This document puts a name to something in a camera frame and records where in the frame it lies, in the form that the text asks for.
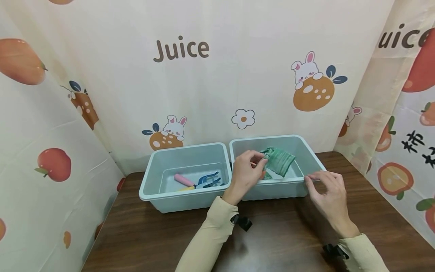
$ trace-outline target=chinese characters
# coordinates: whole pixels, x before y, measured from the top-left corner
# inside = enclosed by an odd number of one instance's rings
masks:
[[[424,137],[420,133],[413,131],[406,135],[408,140],[402,141],[403,149],[408,150],[409,153],[418,153],[417,147],[424,146]],[[425,164],[429,164],[432,168],[435,168],[435,147],[429,147],[430,154],[423,154],[422,157],[425,158]]]

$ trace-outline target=brown table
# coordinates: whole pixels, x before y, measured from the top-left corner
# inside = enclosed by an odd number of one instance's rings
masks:
[[[329,171],[343,175],[350,217],[373,242],[390,271],[435,271],[434,249],[341,154],[317,155]],[[175,270],[207,209],[161,214],[139,199],[143,175],[133,173],[126,178],[83,272]],[[239,211],[253,226],[248,232],[234,228],[214,271],[343,269],[322,254],[321,246],[335,238],[308,198],[241,202]]]

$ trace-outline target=black wrist strap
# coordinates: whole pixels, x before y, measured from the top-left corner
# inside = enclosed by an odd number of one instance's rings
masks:
[[[246,232],[252,226],[252,222],[249,220],[248,217],[241,217],[239,214],[233,216],[230,221],[234,225],[239,225]]]
[[[342,257],[345,260],[349,260],[349,255],[346,254],[338,245],[333,246],[332,244],[324,245],[323,251],[332,257]]]

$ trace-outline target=pink-handled tool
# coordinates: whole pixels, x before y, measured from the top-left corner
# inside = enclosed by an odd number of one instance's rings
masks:
[[[188,180],[187,178],[183,177],[180,174],[175,174],[174,179],[180,182],[181,184],[186,185],[187,187],[192,187],[195,185],[193,182],[191,182],[190,180]]]

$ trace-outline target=white rabbit cartoon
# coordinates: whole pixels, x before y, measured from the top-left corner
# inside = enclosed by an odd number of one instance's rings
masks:
[[[313,51],[308,52],[305,58],[305,63],[295,61],[291,65],[291,69],[295,72],[294,81],[296,83],[296,90],[302,88],[304,81],[309,77],[313,77],[315,80],[321,79],[323,77],[323,73],[319,73],[317,64],[314,62]]]
[[[345,124],[349,127],[351,125],[352,120],[355,118],[355,115],[358,115],[362,112],[360,107],[353,107],[353,103],[351,109],[349,110],[348,115],[346,116]]]
[[[160,132],[163,136],[168,136],[173,134],[177,137],[177,140],[184,140],[184,125],[186,124],[187,118],[182,117],[180,122],[177,122],[177,118],[173,115],[167,117],[168,123],[165,125],[163,130]]]

